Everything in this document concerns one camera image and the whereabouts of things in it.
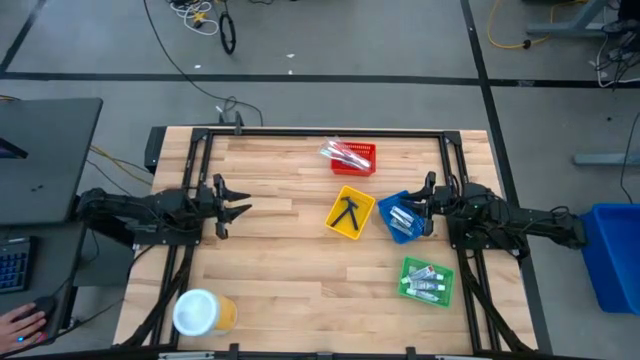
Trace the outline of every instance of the plastic bin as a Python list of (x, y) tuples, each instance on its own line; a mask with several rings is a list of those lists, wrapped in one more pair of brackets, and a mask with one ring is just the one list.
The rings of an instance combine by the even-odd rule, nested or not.
[[(444, 291), (430, 291), (430, 293), (440, 298), (437, 302), (425, 300), (425, 299), (407, 294), (407, 289), (409, 288), (409, 284), (403, 284), (402, 282), (400, 282), (400, 280), (403, 277), (409, 275), (410, 272), (425, 268), (429, 265), (433, 265), (433, 268), (436, 270), (436, 273), (441, 274), (444, 277), (444, 280), (442, 281), (428, 280), (428, 281), (432, 281), (445, 286)], [(430, 263), (427, 261), (423, 261), (423, 260), (419, 260), (419, 259), (407, 256), (404, 258), (404, 262), (402, 263), (402, 271), (400, 272), (400, 278), (398, 279), (398, 294), (412, 298), (414, 300), (422, 301), (427, 304), (448, 308), (451, 306), (451, 301), (453, 300), (453, 288), (455, 285), (455, 281), (456, 281), (456, 272), (453, 269), (449, 269), (448, 267), (436, 265), (434, 263)]]
[(371, 176), (371, 174), (376, 172), (376, 146), (374, 144), (352, 142), (345, 142), (344, 144), (354, 153), (362, 156), (366, 160), (369, 160), (371, 167), (368, 170), (360, 170), (346, 165), (342, 161), (331, 159), (331, 170), (334, 174)]
[[(409, 192), (405, 190), (395, 195), (389, 196), (386, 199), (378, 201), (378, 210), (380, 211), (380, 216), (382, 216), (384, 223), (387, 224), (389, 232), (391, 232), (391, 236), (393, 237), (393, 241), (398, 244), (406, 244), (411, 240), (415, 240), (420, 237), (422, 235), (422, 232), (424, 231), (424, 219), (408, 208), (400, 205), (400, 197), (407, 194), (409, 194)], [(413, 223), (411, 224), (411, 228), (409, 229), (411, 231), (411, 236), (389, 225), (392, 218), (391, 208), (394, 206), (399, 207), (401, 210), (403, 210), (407, 214), (411, 214), (411, 216), (413, 217)]]
[[(338, 216), (347, 209), (347, 202), (342, 200), (345, 196), (349, 196), (351, 200), (358, 205), (358, 208), (354, 210), (356, 221), (358, 222), (358, 230), (353, 228), (353, 222), (351, 220), (351, 215), (349, 214), (346, 214), (340, 222), (336, 224), (336, 226), (331, 226)], [(331, 208), (329, 216), (327, 216), (324, 224), (328, 228), (335, 230), (350, 239), (358, 240), (367, 220), (369, 219), (369, 215), (371, 215), (371, 210), (373, 210), (375, 203), (375, 198), (345, 185), (342, 187), (342, 190), (340, 190), (340, 193), (338, 194), (336, 201), (333, 203), (333, 207)]]
[(640, 205), (598, 204), (582, 220), (582, 255), (600, 307), (640, 315)]

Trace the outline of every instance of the wooden tabletop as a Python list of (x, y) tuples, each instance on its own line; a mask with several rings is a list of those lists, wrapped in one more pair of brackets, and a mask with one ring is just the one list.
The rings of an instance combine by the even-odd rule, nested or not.
[[(191, 127), (167, 129), (153, 192), (180, 186), (191, 131)], [(499, 194), (487, 133), (461, 131), (461, 136), (470, 181)], [(406, 245), (392, 241), (377, 208), (360, 240), (348, 239), (324, 225), (344, 185), (383, 199), (405, 189), (420, 189), (430, 170), (442, 184), (437, 140), (344, 138), (376, 144), (377, 172), (368, 178), (333, 175), (329, 161), (317, 154), (323, 140), (214, 138), (210, 175), (220, 173), (229, 189), (250, 193), (250, 199), (238, 204), (248, 202), (253, 207), (228, 226), (227, 240), (215, 237), (215, 220), (205, 223), (189, 287), (233, 299), (238, 323), (222, 337), (182, 336), (180, 349), (227, 350), (229, 344), (239, 343), (241, 351), (404, 353), (405, 347), (415, 346), (423, 354), (471, 353), (458, 273), (449, 309), (396, 293), (405, 256), (458, 270), (443, 217), (434, 217), (432, 236)], [(456, 164), (452, 149), (449, 153)], [(212, 186), (211, 176), (207, 183)], [(166, 253), (166, 247), (157, 246), (135, 265), (114, 343), (128, 338), (156, 302)], [(497, 250), (485, 251), (485, 258), (497, 309), (523, 342), (535, 348), (517, 262)], [(165, 317), (165, 342), (172, 308), (167, 308)], [(477, 301), (476, 309), (483, 345), (488, 348), (484, 313)]]

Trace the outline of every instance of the concrete floor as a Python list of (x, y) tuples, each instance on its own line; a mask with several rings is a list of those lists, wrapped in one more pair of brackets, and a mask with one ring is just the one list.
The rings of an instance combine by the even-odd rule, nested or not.
[[(36, 1), (0, 0), (0, 54), (13, 43)], [(589, 61), (602, 39), (552, 39), (528, 51), (492, 47), (485, 25), (493, 5), (472, 0), (491, 79), (593, 80)], [(527, 21), (546, 21), (548, 2), (505, 1), (494, 36), (520, 42)], [(394, 75), (477, 79), (460, 3), (448, 0), (276, 0), (271, 6), (231, 0), (238, 27), (236, 54), (218, 37), (187, 30), (164, 1), (149, 0), (167, 50), (181, 68), (197, 74)], [(562, 9), (558, 17), (575, 9)], [(8, 69), (11, 73), (175, 74), (158, 47), (140, 1), (48, 0)], [(479, 86), (336, 82), (203, 82), (220, 95), (258, 106), (267, 126), (460, 128), (489, 130)], [(577, 168), (577, 152), (624, 150), (638, 90), (493, 88), (496, 108), (521, 206), (568, 205), (584, 213), (594, 203), (624, 202), (619, 168)], [(214, 101), (183, 81), (38, 81), (2, 79), (0, 94), (23, 99), (96, 96), (104, 108), (94, 144), (141, 164), (149, 128), (210, 123)], [(249, 124), (255, 112), (242, 109)], [(92, 156), (114, 180), (137, 195), (149, 188)], [(640, 197), (639, 174), (628, 189)], [(88, 167), (79, 191), (100, 186), (118, 192)], [(130, 252), (101, 241), (104, 261), (126, 268)], [(582, 257), (548, 240), (531, 239), (542, 314), (550, 348), (559, 355), (635, 359), (640, 319), (602, 312)], [(87, 253), (93, 242), (86, 243)], [(82, 288), (74, 315), (87, 317), (124, 293), (123, 277)], [(74, 334), (33, 353), (106, 348), (116, 307)]]

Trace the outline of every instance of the computer monitor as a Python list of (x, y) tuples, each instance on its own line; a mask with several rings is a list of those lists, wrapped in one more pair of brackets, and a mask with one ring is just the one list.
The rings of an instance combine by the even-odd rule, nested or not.
[(0, 159), (26, 159), (29, 153), (0, 137)]

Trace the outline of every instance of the toothpaste tube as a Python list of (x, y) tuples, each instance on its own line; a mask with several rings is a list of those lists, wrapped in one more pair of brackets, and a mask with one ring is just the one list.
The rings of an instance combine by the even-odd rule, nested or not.
[(424, 269), (420, 269), (410, 273), (408, 276), (405, 276), (400, 280), (403, 284), (408, 284), (410, 281), (416, 280), (444, 280), (444, 276), (436, 273), (436, 270), (432, 265), (427, 266)]
[(432, 301), (432, 302), (437, 302), (438, 300), (440, 300), (439, 297), (433, 295), (432, 293), (422, 291), (422, 290), (407, 289), (407, 294), (411, 296), (419, 297), (420, 299), (424, 299), (427, 301)]
[(410, 287), (415, 290), (444, 291), (445, 286), (428, 281), (412, 281)]

